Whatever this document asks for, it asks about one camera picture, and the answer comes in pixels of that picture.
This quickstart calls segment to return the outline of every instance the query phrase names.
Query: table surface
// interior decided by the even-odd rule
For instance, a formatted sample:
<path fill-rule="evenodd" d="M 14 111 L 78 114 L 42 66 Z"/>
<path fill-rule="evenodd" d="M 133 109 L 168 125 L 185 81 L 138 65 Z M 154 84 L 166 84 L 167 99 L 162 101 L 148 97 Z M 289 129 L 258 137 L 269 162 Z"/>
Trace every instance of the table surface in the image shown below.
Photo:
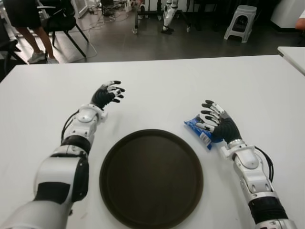
<path fill-rule="evenodd" d="M 202 164 L 200 203 L 176 228 L 254 228 L 233 164 L 221 160 L 217 145 L 208 151 L 183 124 L 205 99 L 225 108 L 243 139 L 272 158 L 281 202 L 305 228 L 305 77 L 279 55 L 15 67 L 0 83 L 0 223 L 33 199 L 35 173 L 59 145 L 66 118 L 108 80 L 122 80 L 125 99 L 106 107 L 108 119 L 90 153 L 89 192 L 73 206 L 69 229 L 126 228 L 102 201 L 100 168 L 118 140 L 149 128 L 184 139 Z"/>
<path fill-rule="evenodd" d="M 278 47 L 283 57 L 305 75 L 305 47 Z"/>

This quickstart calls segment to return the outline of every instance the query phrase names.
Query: black shorts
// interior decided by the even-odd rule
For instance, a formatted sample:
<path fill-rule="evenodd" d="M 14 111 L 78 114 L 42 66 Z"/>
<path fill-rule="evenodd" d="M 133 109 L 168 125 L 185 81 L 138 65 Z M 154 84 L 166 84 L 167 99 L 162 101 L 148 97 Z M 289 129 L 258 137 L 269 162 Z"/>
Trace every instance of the black shorts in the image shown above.
<path fill-rule="evenodd" d="M 12 26 L 30 29 L 41 26 L 35 0 L 4 0 L 3 3 Z"/>

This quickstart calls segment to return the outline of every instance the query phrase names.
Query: person's arm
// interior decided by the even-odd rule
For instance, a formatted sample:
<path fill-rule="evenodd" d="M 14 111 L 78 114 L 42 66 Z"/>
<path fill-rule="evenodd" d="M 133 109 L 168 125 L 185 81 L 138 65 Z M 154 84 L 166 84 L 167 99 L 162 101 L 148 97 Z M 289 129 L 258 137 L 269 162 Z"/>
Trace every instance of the person's arm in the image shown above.
<path fill-rule="evenodd" d="M 297 20 L 295 24 L 295 28 L 297 30 L 305 30 L 305 11 L 302 13 L 300 18 Z"/>

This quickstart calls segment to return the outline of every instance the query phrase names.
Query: person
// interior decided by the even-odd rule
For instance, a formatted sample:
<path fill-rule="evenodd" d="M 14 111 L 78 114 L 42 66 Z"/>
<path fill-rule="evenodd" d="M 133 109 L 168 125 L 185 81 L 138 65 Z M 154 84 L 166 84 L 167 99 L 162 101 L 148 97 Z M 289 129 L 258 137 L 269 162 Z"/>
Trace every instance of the person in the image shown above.
<path fill-rule="evenodd" d="M 297 30 L 305 31 L 305 11 L 302 13 L 302 15 L 300 16 L 299 20 L 297 20 L 297 22 L 295 24 L 295 28 Z"/>
<path fill-rule="evenodd" d="M 53 54 L 51 41 L 41 26 L 36 0 L 4 0 L 3 3 L 12 26 L 23 35 L 33 48 L 33 55 L 28 62 L 37 63 L 45 59 L 45 54 L 38 47 L 34 36 L 28 30 L 29 27 L 39 36 L 48 52 L 47 63 L 58 63 Z"/>

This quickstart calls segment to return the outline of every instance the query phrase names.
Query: robotic arm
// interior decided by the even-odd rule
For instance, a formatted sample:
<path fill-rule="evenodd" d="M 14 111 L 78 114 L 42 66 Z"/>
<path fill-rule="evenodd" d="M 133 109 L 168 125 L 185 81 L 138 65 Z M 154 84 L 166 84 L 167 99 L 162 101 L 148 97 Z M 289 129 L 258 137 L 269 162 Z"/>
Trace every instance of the robotic arm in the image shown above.
<path fill-rule="evenodd" d="M 222 148 L 226 158 L 234 161 L 234 170 L 240 179 L 245 199 L 255 221 L 255 229 L 297 229 L 288 216 L 273 188 L 271 181 L 263 171 L 263 161 L 255 153 L 254 146 L 248 146 L 241 138 L 239 130 L 228 115 L 217 103 L 206 100 L 202 104 L 208 110 L 201 111 L 205 118 L 215 125 L 203 120 L 197 127 L 211 132 L 215 137 L 223 138 L 228 149 Z"/>
<path fill-rule="evenodd" d="M 110 102 L 119 103 L 125 90 L 103 84 L 89 104 L 83 105 L 66 122 L 61 145 L 38 169 L 35 199 L 17 209 L 0 229 L 64 229 L 73 203 L 88 192 L 88 155 L 96 127 L 105 119 L 103 111 Z"/>

